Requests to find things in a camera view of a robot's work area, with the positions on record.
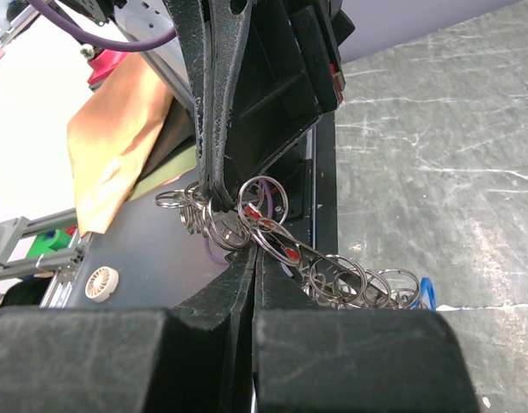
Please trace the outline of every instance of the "hole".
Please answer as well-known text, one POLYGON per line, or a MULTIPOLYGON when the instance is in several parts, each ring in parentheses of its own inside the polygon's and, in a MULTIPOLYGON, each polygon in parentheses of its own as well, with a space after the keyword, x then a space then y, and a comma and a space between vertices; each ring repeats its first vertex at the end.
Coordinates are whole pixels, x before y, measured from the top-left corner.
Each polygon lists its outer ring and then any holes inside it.
POLYGON ((240 15, 247 6, 247 0, 230 0, 230 9, 234 15, 240 15))

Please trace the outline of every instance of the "brown fabric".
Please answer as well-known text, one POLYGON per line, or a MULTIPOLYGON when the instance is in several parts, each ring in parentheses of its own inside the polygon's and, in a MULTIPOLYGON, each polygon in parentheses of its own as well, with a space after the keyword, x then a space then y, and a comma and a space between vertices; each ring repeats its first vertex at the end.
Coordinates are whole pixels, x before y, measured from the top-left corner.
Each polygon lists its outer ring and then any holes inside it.
POLYGON ((81 235, 109 227, 144 167, 172 100, 144 59, 131 54, 70 120, 67 141, 81 235))

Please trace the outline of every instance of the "concrete floor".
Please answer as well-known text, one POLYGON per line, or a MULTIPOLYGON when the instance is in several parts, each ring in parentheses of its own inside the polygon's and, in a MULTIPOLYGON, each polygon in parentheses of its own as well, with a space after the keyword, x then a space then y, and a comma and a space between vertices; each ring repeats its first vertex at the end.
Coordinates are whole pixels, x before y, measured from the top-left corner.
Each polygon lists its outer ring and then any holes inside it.
POLYGON ((341 253, 430 276, 484 411, 528 412, 528 1, 345 73, 341 253))

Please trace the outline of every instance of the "chain of rings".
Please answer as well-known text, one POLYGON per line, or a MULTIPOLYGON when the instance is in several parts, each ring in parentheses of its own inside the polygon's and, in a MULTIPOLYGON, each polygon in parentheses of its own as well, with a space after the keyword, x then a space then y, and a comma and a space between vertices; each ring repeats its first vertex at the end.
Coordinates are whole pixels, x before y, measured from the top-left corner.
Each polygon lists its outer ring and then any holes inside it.
POLYGON ((284 226, 289 200, 281 184, 269 176, 246 181, 237 197, 235 212, 212 210, 212 198, 206 199, 194 182, 185 189, 162 192, 155 198, 159 207, 180 210, 181 222, 189 234, 210 238, 218 247, 236 251, 256 242, 268 254, 303 277, 303 291, 319 305, 335 309, 355 308, 426 308, 421 301, 417 276, 405 269, 374 271, 342 256, 324 255, 297 240, 284 226), (261 209, 272 191, 282 201, 279 213, 261 209), (404 287, 393 284, 404 282, 404 287))

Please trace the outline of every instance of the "purple cable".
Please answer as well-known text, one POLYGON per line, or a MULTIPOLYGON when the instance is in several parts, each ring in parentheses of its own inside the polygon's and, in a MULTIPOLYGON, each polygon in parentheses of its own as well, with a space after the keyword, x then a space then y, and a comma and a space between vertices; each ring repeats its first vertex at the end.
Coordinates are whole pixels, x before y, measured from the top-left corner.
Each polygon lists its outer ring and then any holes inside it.
POLYGON ((270 191, 270 184, 267 183, 267 181, 265 179, 261 179, 260 184, 262 185, 262 189, 264 189, 264 194, 266 195, 266 202, 267 202, 266 215, 267 215, 267 218, 272 218, 272 216, 273 216, 273 199, 272 199, 272 191, 270 191))
POLYGON ((205 238, 204 241, 205 244, 205 252, 211 258, 211 261, 218 265, 230 265, 229 262, 227 262, 224 258, 220 258, 219 256, 215 256, 214 253, 211 251, 211 245, 209 243, 209 238, 205 238))
POLYGON ((169 43, 176 37, 176 28, 172 28, 167 33, 151 40, 115 41, 104 39, 94 34, 85 32, 81 28, 75 26, 73 23, 66 21, 61 15, 52 10, 52 8, 46 4, 44 0, 28 1, 41 15, 73 36, 75 39, 91 46, 101 47, 103 49, 115 50, 116 52, 146 52, 169 43))

